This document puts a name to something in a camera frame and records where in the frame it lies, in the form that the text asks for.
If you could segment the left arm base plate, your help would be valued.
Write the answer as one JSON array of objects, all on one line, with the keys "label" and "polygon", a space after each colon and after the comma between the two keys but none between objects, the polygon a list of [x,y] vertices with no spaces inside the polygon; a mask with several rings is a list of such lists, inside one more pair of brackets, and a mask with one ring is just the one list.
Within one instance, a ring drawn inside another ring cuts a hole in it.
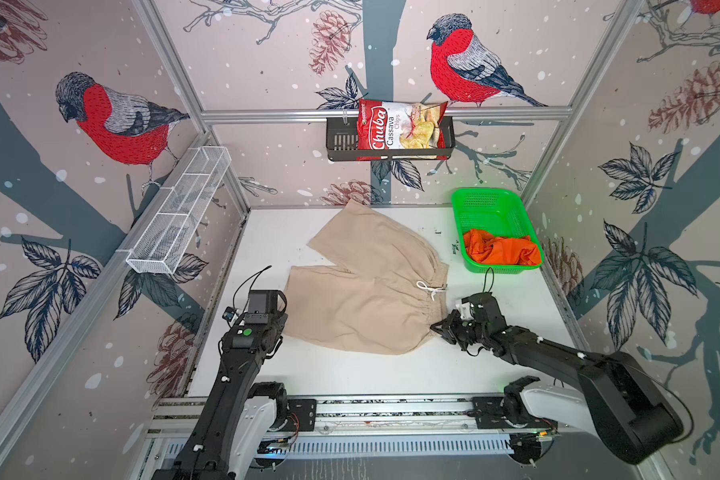
[{"label": "left arm base plate", "polygon": [[313,432],[317,401],[311,398],[288,398],[276,402],[276,416],[270,432]]}]

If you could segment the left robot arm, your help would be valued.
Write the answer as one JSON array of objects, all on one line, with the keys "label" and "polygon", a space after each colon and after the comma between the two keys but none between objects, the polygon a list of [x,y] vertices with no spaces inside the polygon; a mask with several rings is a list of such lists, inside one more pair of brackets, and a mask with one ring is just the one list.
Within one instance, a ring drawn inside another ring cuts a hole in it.
[{"label": "left robot arm", "polygon": [[183,449],[154,479],[243,479],[265,432],[278,418],[284,387],[255,384],[282,342],[288,315],[246,313],[221,337],[214,385]]}]

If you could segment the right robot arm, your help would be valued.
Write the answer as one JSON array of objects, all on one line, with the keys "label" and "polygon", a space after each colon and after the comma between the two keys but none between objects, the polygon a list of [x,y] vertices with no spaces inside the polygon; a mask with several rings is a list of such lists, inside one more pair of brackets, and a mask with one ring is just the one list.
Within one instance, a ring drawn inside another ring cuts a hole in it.
[{"label": "right robot arm", "polygon": [[488,292],[462,299],[430,329],[463,352],[477,346],[531,369],[506,385],[499,406],[478,413],[480,420],[502,417],[516,428],[569,425],[598,438],[631,465],[680,440],[684,432],[659,384],[632,356],[582,351],[510,325]]}]

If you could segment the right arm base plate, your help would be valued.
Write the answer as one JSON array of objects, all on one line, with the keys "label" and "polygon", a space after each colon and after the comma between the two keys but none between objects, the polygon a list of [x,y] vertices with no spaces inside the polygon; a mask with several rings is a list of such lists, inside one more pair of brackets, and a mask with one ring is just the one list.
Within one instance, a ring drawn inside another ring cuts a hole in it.
[{"label": "right arm base plate", "polygon": [[558,427],[558,423],[553,420],[532,417],[530,414],[522,414],[518,419],[510,419],[505,413],[504,397],[501,395],[472,397],[471,403],[472,407],[467,415],[475,420],[478,430],[554,430]]}]

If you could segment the orange shorts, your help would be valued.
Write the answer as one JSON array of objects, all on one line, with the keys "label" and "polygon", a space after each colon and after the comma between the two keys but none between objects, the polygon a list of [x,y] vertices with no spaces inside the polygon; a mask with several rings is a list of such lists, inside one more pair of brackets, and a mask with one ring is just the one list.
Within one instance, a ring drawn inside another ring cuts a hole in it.
[{"label": "orange shorts", "polygon": [[538,266],[541,250],[529,236],[510,238],[470,229],[463,234],[467,256],[482,265]]}]

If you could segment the beige shorts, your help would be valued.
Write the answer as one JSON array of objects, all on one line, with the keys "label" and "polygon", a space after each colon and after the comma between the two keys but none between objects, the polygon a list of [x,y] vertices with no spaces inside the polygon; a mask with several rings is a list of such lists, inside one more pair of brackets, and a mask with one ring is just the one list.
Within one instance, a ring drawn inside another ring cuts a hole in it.
[{"label": "beige shorts", "polygon": [[294,266],[285,289],[291,337],[337,350],[414,351],[447,314],[449,267],[422,236],[354,200],[308,243],[327,266]]}]

